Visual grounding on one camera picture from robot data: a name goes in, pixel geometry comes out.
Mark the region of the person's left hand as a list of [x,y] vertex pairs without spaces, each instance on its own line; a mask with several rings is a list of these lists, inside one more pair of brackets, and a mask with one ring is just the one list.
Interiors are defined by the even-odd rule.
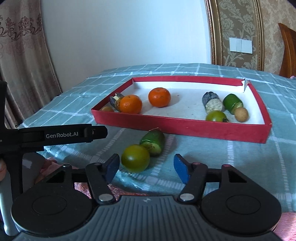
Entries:
[[6,176],[6,163],[0,160],[0,181],[2,181]]

